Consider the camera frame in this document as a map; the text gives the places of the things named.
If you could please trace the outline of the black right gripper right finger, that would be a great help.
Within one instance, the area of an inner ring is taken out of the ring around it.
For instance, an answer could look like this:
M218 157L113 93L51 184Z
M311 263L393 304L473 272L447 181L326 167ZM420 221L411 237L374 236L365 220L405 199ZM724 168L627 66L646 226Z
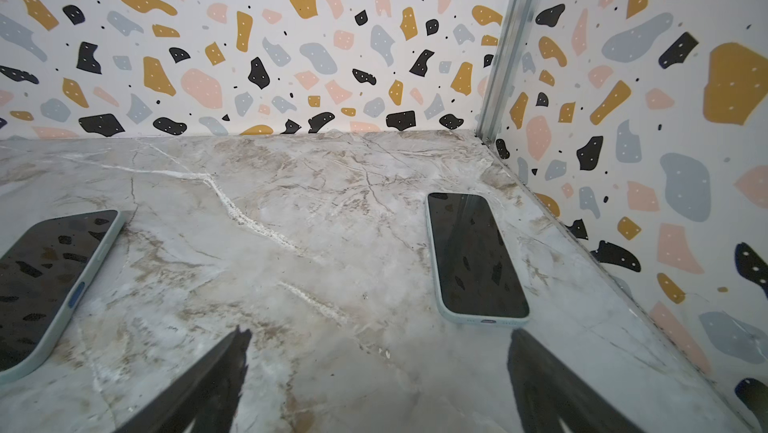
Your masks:
M525 432L640 430L523 329L512 331L507 370Z

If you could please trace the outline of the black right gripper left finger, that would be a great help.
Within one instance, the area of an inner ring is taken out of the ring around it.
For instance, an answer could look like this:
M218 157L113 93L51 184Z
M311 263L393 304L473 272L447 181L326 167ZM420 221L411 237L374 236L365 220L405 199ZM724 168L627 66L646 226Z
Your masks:
M119 432L228 432L248 370L249 329L235 328Z

